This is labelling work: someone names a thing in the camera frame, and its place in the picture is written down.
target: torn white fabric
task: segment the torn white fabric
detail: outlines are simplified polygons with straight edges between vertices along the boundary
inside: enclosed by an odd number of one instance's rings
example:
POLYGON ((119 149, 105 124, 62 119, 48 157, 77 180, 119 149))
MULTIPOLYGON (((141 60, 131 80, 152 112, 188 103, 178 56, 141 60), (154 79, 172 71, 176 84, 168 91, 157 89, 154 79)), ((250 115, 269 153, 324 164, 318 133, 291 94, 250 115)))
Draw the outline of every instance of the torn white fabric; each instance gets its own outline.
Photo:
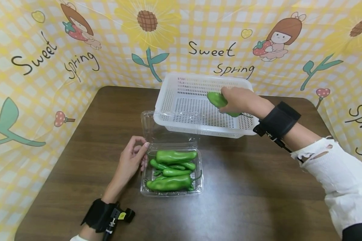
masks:
POLYGON ((70 239, 70 241, 87 241, 86 239, 81 238, 79 235, 70 239))
POLYGON ((362 223, 362 162, 346 153, 334 140, 321 139, 293 152, 293 158, 309 158, 301 167, 320 182, 326 192, 325 202, 331 219, 342 237, 342 231, 362 223))

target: wrist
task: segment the wrist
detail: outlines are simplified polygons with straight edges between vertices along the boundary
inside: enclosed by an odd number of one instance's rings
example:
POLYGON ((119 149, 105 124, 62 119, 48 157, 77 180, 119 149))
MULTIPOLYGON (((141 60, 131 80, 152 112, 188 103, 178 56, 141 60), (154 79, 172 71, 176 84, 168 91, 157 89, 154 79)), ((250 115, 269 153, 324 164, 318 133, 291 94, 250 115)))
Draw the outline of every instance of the wrist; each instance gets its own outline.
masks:
POLYGON ((107 186, 101 200, 107 204, 115 203, 124 187, 125 183, 112 180, 107 186))
POLYGON ((272 104, 269 100, 260 97, 259 101, 256 101, 253 109, 252 115, 258 119, 264 119, 272 110, 275 108, 275 105, 272 104))

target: mushroom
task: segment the mushroom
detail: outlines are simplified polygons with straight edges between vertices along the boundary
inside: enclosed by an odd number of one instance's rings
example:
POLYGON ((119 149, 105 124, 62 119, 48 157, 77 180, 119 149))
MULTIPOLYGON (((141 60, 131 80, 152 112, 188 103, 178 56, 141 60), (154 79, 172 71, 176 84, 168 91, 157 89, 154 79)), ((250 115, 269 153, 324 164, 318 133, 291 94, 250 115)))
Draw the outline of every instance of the mushroom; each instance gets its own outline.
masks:
POLYGON ((75 122, 75 119, 67 118, 62 111, 56 112, 54 125, 56 127, 60 127, 61 125, 63 125, 63 123, 66 122, 75 122))
POLYGON ((319 96, 319 101, 318 101, 318 104, 316 105, 316 109, 319 108, 320 102, 323 101, 323 98, 326 98, 330 93, 331 93, 330 89, 320 88, 320 89, 316 90, 316 94, 319 96))

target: plastic clamshell container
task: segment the plastic clamshell container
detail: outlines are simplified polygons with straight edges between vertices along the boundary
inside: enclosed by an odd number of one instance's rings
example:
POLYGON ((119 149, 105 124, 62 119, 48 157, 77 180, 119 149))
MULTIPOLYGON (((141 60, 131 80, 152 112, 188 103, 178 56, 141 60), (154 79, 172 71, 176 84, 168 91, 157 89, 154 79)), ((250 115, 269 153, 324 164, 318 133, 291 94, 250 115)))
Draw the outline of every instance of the plastic clamshell container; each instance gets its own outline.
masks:
MULTIPOLYGON (((148 148, 148 162, 156 157, 158 150, 174 150, 178 152, 196 151, 197 157, 191 162, 196 165, 196 169, 191 173, 191 178, 198 177, 202 170, 201 153, 198 150, 199 142, 199 114, 194 112, 155 112, 144 111, 141 114, 141 122, 143 129, 143 136, 146 141, 150 142, 148 148), (157 124, 157 120, 172 120, 191 123, 191 128, 187 132, 180 132, 179 129, 172 131, 164 126, 157 124)), ((203 190, 203 176, 195 180, 192 184, 194 191, 182 190, 178 192, 152 192, 146 187, 146 182, 155 180, 155 168, 149 163, 143 170, 141 178, 140 191, 144 196, 149 197, 171 197, 179 195, 190 195, 200 193, 203 190)))
MULTIPOLYGON (((242 87, 252 89, 246 79, 207 76, 200 74, 169 73, 165 76, 156 102, 156 111, 188 111, 200 114, 200 134, 218 137, 239 138, 255 135, 253 128, 258 124, 256 117, 240 115, 231 117, 221 114, 206 97, 208 92, 221 92, 222 87, 242 87)), ((155 119, 159 125, 168 130, 192 132, 193 123, 175 119, 155 119)))

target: cartoon girl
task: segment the cartoon girl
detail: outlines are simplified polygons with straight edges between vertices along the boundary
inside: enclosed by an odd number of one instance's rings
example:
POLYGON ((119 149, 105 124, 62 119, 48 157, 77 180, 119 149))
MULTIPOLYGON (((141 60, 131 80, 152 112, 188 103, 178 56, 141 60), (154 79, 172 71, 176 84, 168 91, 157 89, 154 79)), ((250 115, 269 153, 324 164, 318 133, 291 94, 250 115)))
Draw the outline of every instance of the cartoon girl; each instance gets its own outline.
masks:
POLYGON ((74 39, 84 41, 93 49, 102 48, 100 42, 94 39, 89 23, 76 11, 76 7, 70 2, 65 3, 63 0, 61 2, 63 13, 69 21, 63 22, 66 33, 74 39))
POLYGON ((302 29, 302 22, 305 20, 306 15, 299 15, 294 12, 290 18, 280 20, 271 30, 267 36, 267 40, 258 41, 257 45, 253 48, 253 54, 260 56, 262 61, 274 61, 277 58, 282 58, 288 53, 284 49, 285 45, 290 45, 299 36, 302 29))

